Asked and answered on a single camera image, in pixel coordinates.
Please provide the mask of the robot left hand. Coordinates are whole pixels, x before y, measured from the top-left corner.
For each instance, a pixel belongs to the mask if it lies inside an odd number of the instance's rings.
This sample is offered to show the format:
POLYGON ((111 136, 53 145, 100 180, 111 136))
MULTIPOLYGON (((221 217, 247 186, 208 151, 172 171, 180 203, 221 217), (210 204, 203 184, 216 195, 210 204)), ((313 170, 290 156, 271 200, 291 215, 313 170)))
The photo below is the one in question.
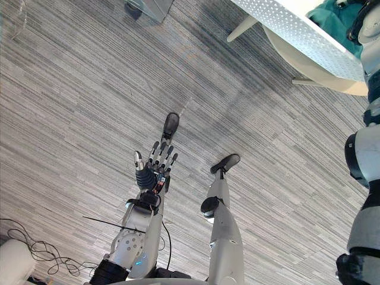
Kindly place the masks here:
POLYGON ((134 151, 135 177, 140 190, 159 193, 169 190, 170 174, 178 154, 172 154, 174 147, 166 141, 156 141, 146 162, 139 151, 134 151))

